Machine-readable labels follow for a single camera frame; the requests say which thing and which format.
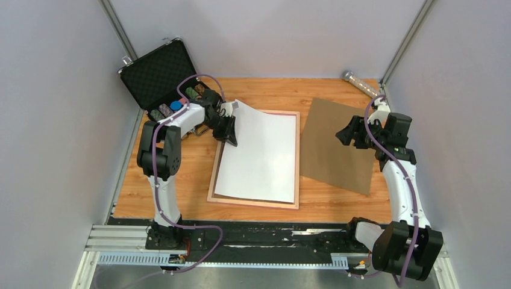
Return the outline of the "brown backing board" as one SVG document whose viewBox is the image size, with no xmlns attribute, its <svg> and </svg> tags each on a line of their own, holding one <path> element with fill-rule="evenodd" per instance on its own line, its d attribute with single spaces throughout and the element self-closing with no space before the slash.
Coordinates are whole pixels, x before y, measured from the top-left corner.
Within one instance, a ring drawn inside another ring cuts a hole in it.
<svg viewBox="0 0 511 289">
<path fill-rule="evenodd" d="M 369 195 L 374 153 L 345 146 L 336 137 L 363 110 L 321 98 L 312 100 L 300 137 L 300 174 L 358 194 Z"/>
</svg>

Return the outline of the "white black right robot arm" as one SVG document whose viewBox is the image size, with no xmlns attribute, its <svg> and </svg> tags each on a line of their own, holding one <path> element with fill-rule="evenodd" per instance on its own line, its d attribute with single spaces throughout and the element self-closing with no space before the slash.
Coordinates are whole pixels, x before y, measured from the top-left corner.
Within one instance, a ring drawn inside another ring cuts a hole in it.
<svg viewBox="0 0 511 289">
<path fill-rule="evenodd" d="M 379 272 L 424 281 L 443 246 L 441 232 L 431 227 L 418 195 L 416 157 L 407 147 L 412 118 L 390 113 L 385 123 L 353 116 L 336 138 L 357 149 L 373 149 L 389 191 L 392 221 L 382 228 L 377 222 L 354 217 L 347 224 L 345 246 L 351 251 L 366 247 Z"/>
</svg>

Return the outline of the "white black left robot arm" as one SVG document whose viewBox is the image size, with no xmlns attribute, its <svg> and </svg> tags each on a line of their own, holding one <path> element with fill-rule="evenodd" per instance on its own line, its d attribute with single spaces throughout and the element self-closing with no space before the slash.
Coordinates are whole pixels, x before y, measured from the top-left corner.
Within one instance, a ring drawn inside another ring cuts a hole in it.
<svg viewBox="0 0 511 289">
<path fill-rule="evenodd" d="M 210 89 L 199 99 L 187 100 L 162 120 L 147 121 L 137 153 L 137 165 L 151 185 L 155 217 L 149 230 L 152 240 L 161 239 L 171 249 L 184 243 L 181 212 L 177 205 L 175 177 L 182 160 L 182 138 L 198 125 L 213 131 L 221 142 L 237 146 L 234 112 L 237 102 L 227 102 Z"/>
</svg>

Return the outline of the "Great Wall photo print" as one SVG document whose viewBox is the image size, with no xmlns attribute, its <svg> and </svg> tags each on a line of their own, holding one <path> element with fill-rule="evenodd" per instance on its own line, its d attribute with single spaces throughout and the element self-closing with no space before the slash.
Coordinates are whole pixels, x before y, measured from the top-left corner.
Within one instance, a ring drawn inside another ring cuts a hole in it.
<svg viewBox="0 0 511 289">
<path fill-rule="evenodd" d="M 295 118 L 263 113 L 235 101 L 238 146 L 224 146 L 215 193 L 293 203 Z"/>
</svg>

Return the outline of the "wooden picture frame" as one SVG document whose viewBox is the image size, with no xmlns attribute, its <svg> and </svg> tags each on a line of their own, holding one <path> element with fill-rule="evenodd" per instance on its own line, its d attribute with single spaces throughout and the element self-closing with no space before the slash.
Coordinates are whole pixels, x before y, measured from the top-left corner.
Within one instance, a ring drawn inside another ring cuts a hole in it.
<svg viewBox="0 0 511 289">
<path fill-rule="evenodd" d="M 207 202 L 214 202 L 220 204 L 230 205 L 244 205 L 244 206 L 255 206 L 265 208 L 278 208 L 287 210 L 298 210 L 299 209 L 299 158 L 300 158 L 300 112 L 299 111 L 283 111 L 283 110 L 261 110 L 263 113 L 279 115 L 279 116 L 293 116 L 295 118 L 295 168 L 294 168 L 294 195 L 293 203 L 285 202 L 271 202 L 268 200 L 255 200 L 255 199 L 240 199 L 234 197 L 227 197 L 215 193 L 219 166 L 224 151 L 224 143 L 218 143 L 215 152 L 215 158 L 213 162 L 212 175 L 209 182 L 209 188 L 207 193 Z"/>
</svg>

